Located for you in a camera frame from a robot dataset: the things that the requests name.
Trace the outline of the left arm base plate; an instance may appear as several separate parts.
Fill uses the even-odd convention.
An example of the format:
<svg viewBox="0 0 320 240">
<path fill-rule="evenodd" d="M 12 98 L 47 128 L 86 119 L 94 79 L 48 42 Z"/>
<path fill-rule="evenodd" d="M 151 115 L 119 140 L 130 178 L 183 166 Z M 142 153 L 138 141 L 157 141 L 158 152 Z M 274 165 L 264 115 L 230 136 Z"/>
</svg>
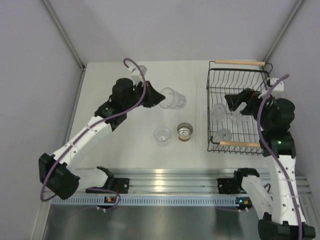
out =
<svg viewBox="0 0 320 240">
<path fill-rule="evenodd" d="M 118 194 L 127 194 L 129 191 L 129 178 L 109 177 L 102 187 L 90 187 L 85 190 L 87 194 L 104 193 L 103 190 L 111 190 Z"/>
</svg>

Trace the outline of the black wire dish rack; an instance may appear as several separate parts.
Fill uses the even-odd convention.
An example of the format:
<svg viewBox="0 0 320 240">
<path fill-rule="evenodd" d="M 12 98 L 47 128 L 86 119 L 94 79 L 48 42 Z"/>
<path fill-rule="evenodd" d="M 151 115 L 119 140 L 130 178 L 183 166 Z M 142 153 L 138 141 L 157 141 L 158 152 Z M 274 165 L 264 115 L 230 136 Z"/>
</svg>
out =
<svg viewBox="0 0 320 240">
<path fill-rule="evenodd" d="M 250 116 L 248 122 L 239 122 L 232 119 L 225 95 L 238 94 L 245 89 L 259 91 L 264 96 L 277 80 L 270 77 L 264 69 L 241 69 L 231 67 L 217 67 L 214 61 L 209 62 L 206 91 L 207 91 L 207 151 L 218 153 L 235 153 L 263 155 L 259 145 L 259 132 L 257 121 Z M 278 91 L 283 89 L 280 83 L 272 95 L 275 99 Z M 213 120 L 210 109 L 214 104 L 221 103 L 226 106 L 226 115 L 223 121 Z M 237 110 L 245 107 L 242 103 Z M 231 141 L 213 142 L 213 136 L 221 129 L 228 129 L 232 133 Z"/>
</svg>

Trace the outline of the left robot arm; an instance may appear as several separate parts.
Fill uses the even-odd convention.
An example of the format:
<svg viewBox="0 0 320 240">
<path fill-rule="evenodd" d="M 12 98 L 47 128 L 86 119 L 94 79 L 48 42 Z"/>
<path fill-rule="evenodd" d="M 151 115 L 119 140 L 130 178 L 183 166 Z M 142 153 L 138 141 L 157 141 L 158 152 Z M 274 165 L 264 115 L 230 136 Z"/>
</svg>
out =
<svg viewBox="0 0 320 240">
<path fill-rule="evenodd" d="M 44 153 L 38 160 L 42 188 L 66 200 L 78 190 L 87 193 L 109 193 L 114 188 L 114 174 L 105 167 L 76 169 L 84 156 L 111 134 L 136 107 L 152 108 L 165 100 L 149 81 L 138 84 L 129 78 L 120 78 L 112 87 L 112 94 L 94 112 L 86 126 L 63 147 L 52 154 Z"/>
</svg>

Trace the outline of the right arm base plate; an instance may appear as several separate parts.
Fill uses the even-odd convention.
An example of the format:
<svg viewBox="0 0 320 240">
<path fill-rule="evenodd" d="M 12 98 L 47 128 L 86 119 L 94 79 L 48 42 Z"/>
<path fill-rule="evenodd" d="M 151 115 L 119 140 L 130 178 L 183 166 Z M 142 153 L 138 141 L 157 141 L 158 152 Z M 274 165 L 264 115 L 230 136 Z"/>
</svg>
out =
<svg viewBox="0 0 320 240">
<path fill-rule="evenodd" d="M 224 195 L 246 194 L 241 187 L 241 181 L 235 178 L 218 178 L 218 193 Z"/>
</svg>

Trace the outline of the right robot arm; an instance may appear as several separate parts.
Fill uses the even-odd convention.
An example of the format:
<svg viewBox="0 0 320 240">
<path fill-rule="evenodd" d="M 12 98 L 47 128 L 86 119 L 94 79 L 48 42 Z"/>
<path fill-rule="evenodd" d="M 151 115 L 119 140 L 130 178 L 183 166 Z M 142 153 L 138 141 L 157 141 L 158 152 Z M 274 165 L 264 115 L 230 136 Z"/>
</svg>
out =
<svg viewBox="0 0 320 240">
<path fill-rule="evenodd" d="M 258 234 L 262 240 L 313 240 L 316 230 L 307 224 L 300 207 L 296 184 L 296 148 L 289 131 L 295 118 L 295 105 L 288 99 L 246 88 L 238 94 L 227 94 L 231 112 L 240 107 L 243 116 L 257 122 L 259 145 L 270 176 L 268 192 L 258 172 L 239 168 L 234 172 L 233 186 L 247 193 L 258 216 Z"/>
</svg>

